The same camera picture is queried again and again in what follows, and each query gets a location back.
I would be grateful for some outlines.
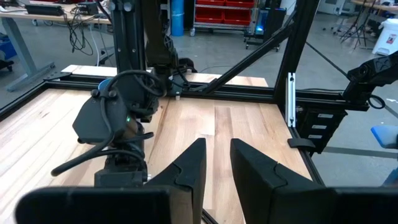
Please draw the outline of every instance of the blue tube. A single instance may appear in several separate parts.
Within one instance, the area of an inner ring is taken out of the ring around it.
[[[184,35],[184,0],[172,0],[172,35]]]

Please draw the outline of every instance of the metal bracket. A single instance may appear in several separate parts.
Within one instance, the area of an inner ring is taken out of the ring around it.
[[[289,72],[286,79],[285,120],[290,128],[296,127],[296,74]]]
[[[43,80],[44,81],[59,80],[63,77],[67,77],[71,74],[72,74],[72,72],[53,72],[53,73],[47,75]]]

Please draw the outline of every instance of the wooden tabletop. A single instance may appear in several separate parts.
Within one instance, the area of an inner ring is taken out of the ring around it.
[[[70,67],[74,74],[92,67]],[[105,68],[92,74],[113,76]],[[208,82],[219,75],[188,75]],[[263,78],[235,77],[230,84],[267,86]],[[78,144],[72,128],[88,91],[48,89],[0,123],[0,223],[14,223],[18,200],[39,187],[93,185],[105,157],[87,161],[58,177],[50,171],[92,146]],[[218,223],[242,224],[243,213],[233,180],[229,147],[240,138],[274,160],[310,179],[276,105],[191,98],[161,98],[152,122],[144,124],[154,138],[145,141],[149,173],[157,175],[197,138],[206,138],[207,168],[203,208]]]
[[[362,0],[351,0],[352,3],[357,4],[357,5],[362,5],[363,1]],[[366,7],[372,7],[373,1],[367,1],[365,3]],[[398,12],[398,6],[383,6],[378,3],[374,3],[373,8],[375,9],[381,9],[384,11],[389,11],[389,12]]]
[[[67,19],[71,21],[73,19],[73,14],[70,11],[76,7],[75,4],[54,4],[52,2],[44,2],[44,1],[30,1],[31,4],[45,4],[51,6],[62,6],[64,9]],[[13,10],[21,10],[21,8],[16,7],[7,7],[7,11]],[[8,17],[8,18],[20,18],[20,19],[40,19],[45,21],[57,21],[57,22],[64,22],[63,16],[45,16],[45,15],[35,15],[35,14],[28,14],[27,12],[0,12],[0,17]],[[93,16],[82,16],[81,21],[85,21],[87,19],[92,18]],[[99,23],[99,24],[110,24],[110,21],[107,19],[93,19],[87,21],[87,23]]]

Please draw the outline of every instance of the red storage bin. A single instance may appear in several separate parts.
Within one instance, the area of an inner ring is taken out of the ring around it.
[[[223,23],[224,10],[206,7],[197,7],[195,13],[195,21]]]
[[[226,9],[224,12],[224,23],[234,25],[250,25],[250,10]]]
[[[224,6],[225,0],[197,0],[197,4]]]
[[[226,6],[232,7],[253,7],[254,0],[226,0]]]

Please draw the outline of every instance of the blue bin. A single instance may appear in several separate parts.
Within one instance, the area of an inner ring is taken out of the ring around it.
[[[12,58],[13,56],[17,55],[14,46],[8,37],[0,38],[0,51],[5,53],[5,60]]]

